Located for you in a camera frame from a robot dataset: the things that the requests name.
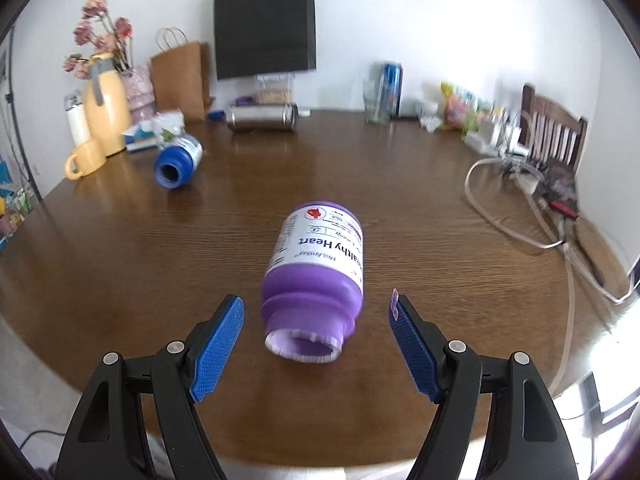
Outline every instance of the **bottle label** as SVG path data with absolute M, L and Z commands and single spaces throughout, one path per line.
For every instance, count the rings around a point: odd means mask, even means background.
M 349 276 L 363 291 L 362 229 L 349 213 L 309 205 L 291 213 L 282 226 L 267 272 L 287 264 L 316 264 Z
M 200 141 L 189 134 L 182 134 L 179 137 L 174 137 L 171 140 L 171 145 L 180 146 L 181 148 L 184 148 L 189 155 L 191 155 L 193 171 L 195 171 L 200 163 L 200 159 L 202 158 L 202 145 L 200 144 Z

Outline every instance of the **mug handle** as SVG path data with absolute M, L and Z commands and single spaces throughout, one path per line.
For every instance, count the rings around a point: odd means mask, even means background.
M 71 164 L 76 160 L 76 156 L 78 156 L 78 154 L 73 152 L 65 162 L 65 176 L 69 180 L 78 180 L 82 176 L 82 171 L 71 170 Z

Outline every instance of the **floor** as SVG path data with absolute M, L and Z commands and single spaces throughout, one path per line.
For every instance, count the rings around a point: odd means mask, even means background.
M 640 328 L 640 307 L 630 309 L 620 320 L 616 331 L 607 335 L 594 350 L 591 363 L 596 377 L 598 394 L 605 410 L 635 390 L 640 385 L 640 367 L 628 366 L 628 359 L 619 356 L 636 354 L 636 334 Z M 80 393 L 72 389 L 48 369 L 0 319 L 0 418 L 16 442 L 21 442 L 33 430 L 47 429 L 64 432 L 74 412 Z M 561 417 L 579 415 L 584 408 L 576 386 L 556 400 Z M 564 422 L 574 450 L 580 480 L 586 479 L 591 466 L 591 441 L 586 436 L 584 417 Z M 625 425 L 602 435 L 597 441 L 596 465 L 603 462 L 620 439 Z M 469 447 L 460 479 L 476 476 L 482 441 Z M 62 438 L 49 434 L 34 436 L 24 448 L 31 464 L 48 467 L 60 452 Z M 158 471 L 170 475 L 168 462 L 161 445 L 152 442 Z M 263 468 L 221 460 L 229 477 L 234 479 L 287 479 L 314 480 L 401 480 L 406 478 L 412 462 L 374 465 L 364 468 L 328 470 L 291 470 L 288 468 Z

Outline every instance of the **vase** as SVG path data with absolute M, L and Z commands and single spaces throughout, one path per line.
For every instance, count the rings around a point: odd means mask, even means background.
M 91 136 L 110 156 L 124 150 L 122 133 L 131 126 L 125 88 L 110 53 L 91 56 L 89 75 L 91 79 L 84 90 L 86 120 Z
M 127 103 L 133 124 L 151 119 L 156 112 L 156 98 L 149 68 L 137 66 L 133 70 L 125 72 L 122 74 L 122 82 L 127 94 Z

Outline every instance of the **screw head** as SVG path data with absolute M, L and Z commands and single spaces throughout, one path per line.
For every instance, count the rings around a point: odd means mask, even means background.
M 462 354 L 466 350 L 466 345 L 459 339 L 453 339 L 449 341 L 449 350 L 456 354 Z
M 179 354 L 183 350 L 184 343 L 182 341 L 174 341 L 166 346 L 166 351 L 169 352 L 169 354 Z
M 529 364 L 529 356 L 527 354 L 525 354 L 524 352 L 516 352 L 513 355 L 513 358 L 515 359 L 515 361 L 517 363 L 520 363 L 521 365 L 528 365 Z
M 118 361 L 118 354 L 116 352 L 109 352 L 102 358 L 102 362 L 106 365 L 112 365 Z

